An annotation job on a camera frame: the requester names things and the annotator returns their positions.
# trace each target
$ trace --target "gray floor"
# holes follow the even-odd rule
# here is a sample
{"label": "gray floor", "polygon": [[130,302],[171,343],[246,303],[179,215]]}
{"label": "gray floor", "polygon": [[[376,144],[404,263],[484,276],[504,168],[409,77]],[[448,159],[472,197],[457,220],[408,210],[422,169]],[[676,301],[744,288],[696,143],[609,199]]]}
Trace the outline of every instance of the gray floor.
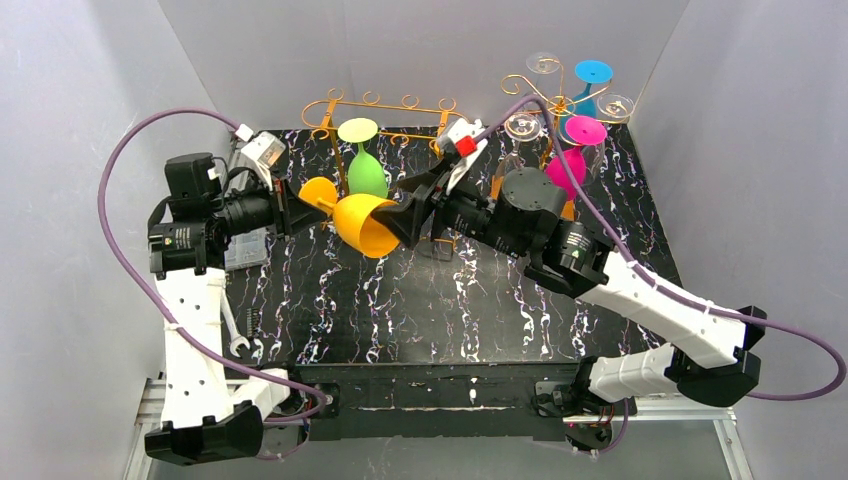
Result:
{"label": "gray floor", "polygon": [[711,421],[632,422],[616,450],[597,461],[563,452],[564,446],[523,438],[314,442],[282,463],[249,459],[186,468],[157,464],[151,478],[730,479]]}

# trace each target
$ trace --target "metal frame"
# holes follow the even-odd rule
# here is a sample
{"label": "metal frame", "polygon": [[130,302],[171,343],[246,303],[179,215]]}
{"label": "metal frame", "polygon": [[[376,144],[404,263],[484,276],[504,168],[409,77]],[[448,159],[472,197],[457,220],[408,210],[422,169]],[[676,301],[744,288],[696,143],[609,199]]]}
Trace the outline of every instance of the metal frame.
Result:
{"label": "metal frame", "polygon": [[[227,386],[234,391],[246,380],[228,380]],[[147,480],[153,469],[153,461],[144,452],[144,435],[159,425],[159,416],[165,401],[165,381],[148,380],[138,408],[135,435],[124,480]],[[752,480],[751,469],[745,458],[742,442],[736,432],[736,413],[732,408],[714,408],[693,402],[680,395],[652,395],[636,399],[639,413],[630,421],[712,421],[716,436],[724,454],[732,480]],[[568,417],[564,422],[594,422],[596,417]]]}

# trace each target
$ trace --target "black marble table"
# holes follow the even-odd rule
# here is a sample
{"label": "black marble table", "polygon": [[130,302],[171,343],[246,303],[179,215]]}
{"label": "black marble table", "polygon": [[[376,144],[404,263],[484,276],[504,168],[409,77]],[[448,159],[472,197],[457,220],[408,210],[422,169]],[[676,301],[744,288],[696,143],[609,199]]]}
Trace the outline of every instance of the black marble table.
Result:
{"label": "black marble table", "polygon": [[[433,128],[399,130],[434,133]],[[329,141],[311,140],[309,133],[279,132],[291,156],[292,185],[299,188],[318,175],[338,184]],[[534,166],[545,145],[541,139],[520,144],[519,152]],[[355,152],[342,148],[349,164]],[[424,141],[400,146],[377,137],[366,148],[383,162],[392,182],[435,161]],[[470,172],[481,192],[489,192],[491,174],[512,148],[502,131],[490,139]],[[677,282],[625,126],[610,127],[605,165],[587,190],[634,255]],[[578,203],[577,211],[580,221],[600,230],[588,209]],[[247,308],[261,311],[263,348],[246,363],[568,362],[639,352],[661,341],[617,314],[539,288],[521,276],[521,259],[464,237],[451,259],[402,247],[379,260],[367,259],[331,228],[320,227],[288,243],[269,236],[267,245],[271,256],[264,265],[229,274],[227,294],[240,328]]]}

